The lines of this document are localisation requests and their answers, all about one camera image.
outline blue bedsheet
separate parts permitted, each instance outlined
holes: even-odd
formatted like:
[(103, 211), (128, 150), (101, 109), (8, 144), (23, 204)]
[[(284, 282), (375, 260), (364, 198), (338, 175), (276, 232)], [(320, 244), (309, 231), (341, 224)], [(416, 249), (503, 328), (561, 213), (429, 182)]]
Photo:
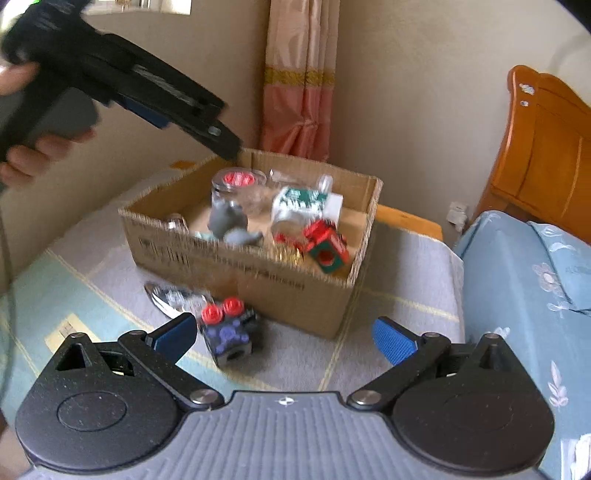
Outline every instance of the blue bedsheet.
[(464, 261), (466, 340), (500, 333), (548, 401), (556, 430), (541, 469), (591, 469), (591, 317), (569, 310), (544, 245), (526, 223), (486, 212), (455, 253)]

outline window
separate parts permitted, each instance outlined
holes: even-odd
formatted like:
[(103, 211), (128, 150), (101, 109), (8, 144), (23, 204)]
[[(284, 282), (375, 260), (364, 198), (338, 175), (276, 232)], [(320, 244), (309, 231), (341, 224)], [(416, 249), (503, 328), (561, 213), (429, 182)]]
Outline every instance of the window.
[[(0, 31), (9, 29), (15, 19), (22, 15), (29, 5), (37, 1), (39, 0), (9, 0), (0, 14)], [(91, 15), (106, 14), (139, 9), (189, 15), (191, 0), (93, 0), (86, 8), (86, 13)]]

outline power outlet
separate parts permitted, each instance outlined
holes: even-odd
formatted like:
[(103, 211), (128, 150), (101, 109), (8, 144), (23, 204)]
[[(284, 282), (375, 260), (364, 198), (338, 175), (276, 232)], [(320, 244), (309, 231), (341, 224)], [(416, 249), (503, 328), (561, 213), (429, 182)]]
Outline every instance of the power outlet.
[(452, 202), (449, 206), (446, 220), (456, 226), (456, 231), (461, 232), (468, 220), (468, 205), (462, 202)]

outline cardboard box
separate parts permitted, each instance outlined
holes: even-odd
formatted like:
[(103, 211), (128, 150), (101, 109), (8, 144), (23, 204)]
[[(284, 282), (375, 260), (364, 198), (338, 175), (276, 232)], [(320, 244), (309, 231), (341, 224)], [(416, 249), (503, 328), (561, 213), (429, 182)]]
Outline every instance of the cardboard box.
[[(238, 165), (268, 174), (276, 169), (315, 184), (333, 176), (333, 191), (344, 197), (339, 231), (349, 243), (352, 263), (326, 275), (311, 259), (298, 266), (274, 260), (266, 248), (230, 247), (187, 232), (167, 230), (172, 213), (185, 217), (191, 231), (207, 231), (211, 180), (232, 164), (211, 157), (182, 178), (144, 192), (119, 211), (134, 261), (174, 284), (207, 289), (214, 296), (239, 296), (266, 317), (325, 338), (339, 331), (368, 249), (382, 181), (332, 165), (287, 155), (243, 150)], [(262, 229), (268, 213), (249, 218), (248, 229)]]

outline gold curtain trim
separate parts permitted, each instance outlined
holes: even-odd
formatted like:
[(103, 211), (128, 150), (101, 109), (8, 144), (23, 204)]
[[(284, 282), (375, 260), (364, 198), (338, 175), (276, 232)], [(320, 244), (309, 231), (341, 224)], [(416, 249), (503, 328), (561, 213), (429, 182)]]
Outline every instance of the gold curtain trim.
[(306, 72), (297, 72), (295, 70), (277, 70), (267, 66), (265, 67), (265, 84), (292, 87), (333, 87), (335, 86), (335, 71), (308, 69)]

